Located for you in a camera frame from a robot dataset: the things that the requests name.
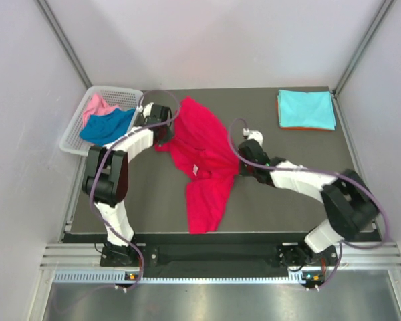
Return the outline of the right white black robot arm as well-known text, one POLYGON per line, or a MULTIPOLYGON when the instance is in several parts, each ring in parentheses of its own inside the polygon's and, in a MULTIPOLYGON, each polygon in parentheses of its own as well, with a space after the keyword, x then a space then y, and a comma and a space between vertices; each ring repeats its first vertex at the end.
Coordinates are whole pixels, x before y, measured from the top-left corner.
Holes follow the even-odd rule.
POLYGON ((238 154, 242 158, 240 173, 243 176, 252 176, 259 183, 311 197, 324 206, 326 219, 298 245, 303 263, 315 264, 330 246, 355 237, 380 213, 366 194, 368 188, 356 171, 347 169, 331 175, 313 173, 284 158, 269 158, 253 138, 239 145, 238 154))

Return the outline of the red t shirt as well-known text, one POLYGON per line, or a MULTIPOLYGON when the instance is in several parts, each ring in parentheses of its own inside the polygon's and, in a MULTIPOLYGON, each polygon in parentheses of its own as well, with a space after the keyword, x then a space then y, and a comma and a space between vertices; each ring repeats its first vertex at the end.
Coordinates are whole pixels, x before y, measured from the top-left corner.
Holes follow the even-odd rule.
POLYGON ((157 152, 171 155, 190 182, 185 188, 188 230, 214 232, 225 214, 239 160, 227 141, 228 131, 205 106, 191 97, 181 101, 174 121, 174 137, 157 152))

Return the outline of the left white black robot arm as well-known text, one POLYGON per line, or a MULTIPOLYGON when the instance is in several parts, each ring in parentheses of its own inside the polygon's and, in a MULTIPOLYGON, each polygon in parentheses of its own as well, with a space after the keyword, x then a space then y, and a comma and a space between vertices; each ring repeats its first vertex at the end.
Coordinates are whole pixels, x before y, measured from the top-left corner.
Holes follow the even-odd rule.
POLYGON ((134 237, 125 208, 129 187, 129 163, 141 152, 171 140, 171 109, 149 103, 137 108, 135 121, 121 137, 105 146, 88 151, 82 191, 90 198, 90 207, 102 220, 107 239, 102 255, 133 264, 138 249, 130 242, 134 237))

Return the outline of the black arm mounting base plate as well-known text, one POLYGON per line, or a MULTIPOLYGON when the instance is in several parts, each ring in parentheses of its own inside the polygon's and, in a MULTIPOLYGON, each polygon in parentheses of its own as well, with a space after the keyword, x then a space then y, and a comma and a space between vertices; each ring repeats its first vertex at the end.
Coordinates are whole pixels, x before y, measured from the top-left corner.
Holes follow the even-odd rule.
POLYGON ((298 271, 306 266, 333 267, 338 255, 331 247, 315 254, 308 248, 297 245, 254 243, 206 243, 206 244, 160 244, 143 245, 119 249, 105 244, 102 250, 102 267, 129 267, 136 263, 146 269, 147 274, 160 270, 200 268, 218 270, 222 263, 225 269, 236 268, 242 263, 257 264, 267 269, 290 268, 298 271))

